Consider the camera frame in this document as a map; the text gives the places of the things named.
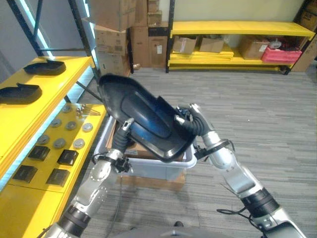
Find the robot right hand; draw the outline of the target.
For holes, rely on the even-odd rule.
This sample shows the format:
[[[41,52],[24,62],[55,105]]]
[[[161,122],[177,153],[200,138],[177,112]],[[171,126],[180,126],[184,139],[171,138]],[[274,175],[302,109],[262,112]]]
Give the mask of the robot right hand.
[[[196,136],[204,136],[215,131],[213,125],[205,118],[201,107],[196,103],[188,106],[177,106],[180,115],[174,115],[174,120],[184,129]]]

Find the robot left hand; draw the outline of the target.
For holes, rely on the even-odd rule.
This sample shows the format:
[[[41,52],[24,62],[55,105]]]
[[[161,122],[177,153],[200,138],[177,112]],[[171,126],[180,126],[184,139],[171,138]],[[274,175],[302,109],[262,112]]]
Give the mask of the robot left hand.
[[[134,144],[134,141],[130,138],[130,126],[133,124],[133,122],[134,119],[129,118],[115,132],[112,141],[112,149],[116,149],[124,153],[128,147]]]

